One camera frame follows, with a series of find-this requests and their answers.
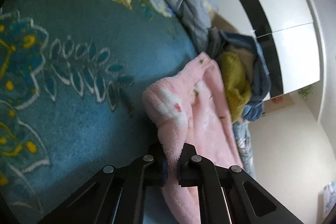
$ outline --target pink fleece fabric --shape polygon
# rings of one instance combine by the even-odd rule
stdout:
[[[142,100],[168,161],[165,201],[180,224],[200,224],[197,187],[182,188],[177,181],[183,144],[194,145],[197,154],[215,165],[243,167],[219,67],[202,52],[176,76],[150,85]]]

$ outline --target red spot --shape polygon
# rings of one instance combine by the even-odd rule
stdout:
[[[176,103],[176,104],[174,105],[174,108],[176,109],[177,112],[181,112],[181,107],[180,107],[179,104]]]

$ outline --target black stripe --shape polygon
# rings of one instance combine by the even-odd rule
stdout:
[[[257,41],[260,43],[264,52],[265,62],[269,70],[272,87],[271,97],[279,96],[284,93],[282,76],[277,49],[272,35],[272,30],[267,20],[266,14],[259,0],[239,0],[243,6],[253,29]]]

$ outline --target silver screw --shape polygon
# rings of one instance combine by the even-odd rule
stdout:
[[[147,161],[147,162],[150,162],[150,161],[154,160],[154,157],[152,155],[145,155],[143,157],[143,160]]]
[[[191,160],[194,162],[200,162],[202,160],[202,157],[199,155],[194,155],[191,157]]]
[[[242,169],[238,165],[233,165],[233,166],[231,166],[231,170],[235,173],[239,173]]]
[[[105,174],[110,174],[110,173],[112,173],[114,171],[114,168],[113,168],[113,166],[111,166],[111,165],[106,165],[104,168],[103,168],[103,172],[105,173]]]

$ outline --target teal blanket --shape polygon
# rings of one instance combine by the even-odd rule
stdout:
[[[164,0],[6,0],[0,191],[18,220],[36,223],[105,165],[144,155],[157,132],[142,92],[194,57]],[[174,222],[149,189],[144,223]]]

